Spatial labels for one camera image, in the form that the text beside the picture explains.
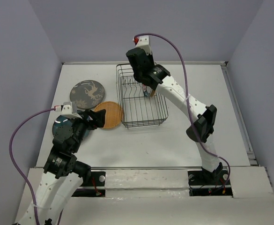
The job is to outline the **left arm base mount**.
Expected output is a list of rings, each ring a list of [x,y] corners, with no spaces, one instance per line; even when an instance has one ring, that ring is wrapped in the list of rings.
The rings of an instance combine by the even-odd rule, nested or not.
[[[92,171],[88,181],[84,181],[72,197],[105,197],[105,171]]]

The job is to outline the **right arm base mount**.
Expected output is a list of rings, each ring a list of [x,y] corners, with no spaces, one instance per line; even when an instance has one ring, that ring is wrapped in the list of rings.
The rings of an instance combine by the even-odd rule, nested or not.
[[[188,171],[189,196],[233,196],[228,171],[224,170],[213,181],[206,181],[200,170]]]

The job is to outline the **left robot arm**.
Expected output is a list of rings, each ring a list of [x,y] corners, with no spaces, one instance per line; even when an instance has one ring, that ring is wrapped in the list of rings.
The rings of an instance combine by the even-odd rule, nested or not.
[[[69,123],[60,124],[55,130],[53,146],[36,191],[28,178],[23,176],[30,189],[32,201],[22,218],[17,221],[18,225],[58,224],[73,193],[80,185],[86,185],[90,181],[91,167],[78,161],[75,154],[87,132],[104,127],[106,110],[66,112],[64,105],[59,110]]]

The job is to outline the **beige wooden plate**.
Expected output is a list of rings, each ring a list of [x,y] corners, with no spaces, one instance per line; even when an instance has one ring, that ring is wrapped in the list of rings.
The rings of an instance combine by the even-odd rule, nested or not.
[[[150,97],[152,98],[155,95],[155,93],[156,93],[155,90],[151,90]]]

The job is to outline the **grey deer pattern plate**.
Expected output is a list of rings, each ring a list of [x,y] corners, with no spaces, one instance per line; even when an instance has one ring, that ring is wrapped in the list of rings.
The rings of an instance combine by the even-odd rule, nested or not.
[[[101,83],[85,80],[77,83],[70,91],[71,102],[83,110],[92,109],[100,104],[105,97],[105,89]]]

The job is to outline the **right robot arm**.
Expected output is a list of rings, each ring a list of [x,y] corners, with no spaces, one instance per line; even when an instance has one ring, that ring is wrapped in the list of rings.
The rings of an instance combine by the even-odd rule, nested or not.
[[[155,64],[145,50],[136,47],[129,50],[126,56],[133,69],[135,80],[162,94],[189,119],[191,125],[186,130],[186,134],[196,143],[200,153],[202,161],[200,178],[208,184],[215,183],[223,169],[212,136],[217,108],[214,105],[207,106],[185,92],[170,72],[162,65]]]

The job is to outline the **white plate green rim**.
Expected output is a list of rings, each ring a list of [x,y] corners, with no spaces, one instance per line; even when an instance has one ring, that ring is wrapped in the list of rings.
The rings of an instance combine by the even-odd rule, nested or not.
[[[151,88],[149,86],[146,86],[146,85],[142,85],[142,91],[143,91],[143,95],[144,97],[148,98],[150,97],[150,94],[151,94]]]

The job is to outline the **teal blue plate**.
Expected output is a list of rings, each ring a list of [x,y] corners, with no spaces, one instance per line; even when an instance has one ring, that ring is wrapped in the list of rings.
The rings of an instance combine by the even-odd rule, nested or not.
[[[59,116],[53,123],[52,135],[54,138],[69,138],[74,134],[73,124],[79,119],[69,119],[65,116]]]

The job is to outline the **orange woven plate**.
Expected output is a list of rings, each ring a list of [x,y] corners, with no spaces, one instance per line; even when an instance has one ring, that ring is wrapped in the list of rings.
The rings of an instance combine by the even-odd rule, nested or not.
[[[112,101],[105,101],[95,107],[95,112],[100,110],[106,110],[105,125],[103,129],[112,129],[117,127],[121,123],[123,110],[121,106]]]

